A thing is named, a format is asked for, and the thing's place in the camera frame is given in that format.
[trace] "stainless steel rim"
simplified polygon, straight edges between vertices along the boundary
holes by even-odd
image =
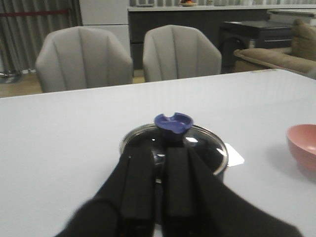
[[[128,134],[126,134],[126,136],[123,138],[123,140],[121,141],[121,143],[119,145],[120,154],[123,153],[125,146],[127,145],[127,143],[131,139],[138,136],[139,134],[142,134],[145,131],[149,131],[149,130],[152,130],[155,128],[157,128],[157,126],[154,123],[148,123],[148,124],[139,126],[139,127],[135,128],[134,130],[130,131]],[[192,128],[194,130],[202,132],[208,136],[211,136],[221,146],[222,151],[223,151],[223,153],[222,153],[223,160],[222,160],[222,163],[220,164],[220,166],[213,172],[213,174],[217,175],[217,174],[221,173],[226,168],[226,166],[228,164],[228,152],[227,152],[227,148],[226,148],[224,142],[217,135],[215,135],[213,132],[211,132],[210,130],[208,130],[204,127],[193,125]]]

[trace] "pink bowl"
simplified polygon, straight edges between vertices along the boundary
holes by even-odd
[[[301,124],[287,131],[287,143],[294,158],[316,172],[316,125]]]

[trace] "blue lid knob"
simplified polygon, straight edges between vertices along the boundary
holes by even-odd
[[[154,120],[157,127],[170,130],[175,134],[185,133],[193,126],[193,119],[182,113],[174,113],[171,117],[157,115]]]

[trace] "gray chair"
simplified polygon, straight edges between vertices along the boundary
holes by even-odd
[[[128,84],[133,75],[114,34],[80,26],[48,34],[35,68],[43,92]]]
[[[198,29],[167,25],[145,35],[146,81],[215,75],[221,72],[220,51]]]

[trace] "cushion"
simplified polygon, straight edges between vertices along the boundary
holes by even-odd
[[[292,55],[316,61],[316,27],[296,19],[292,33]]]
[[[249,48],[235,50],[234,55],[242,60],[253,63],[263,68],[277,68],[306,74],[316,68],[316,62],[298,58],[265,48]]]

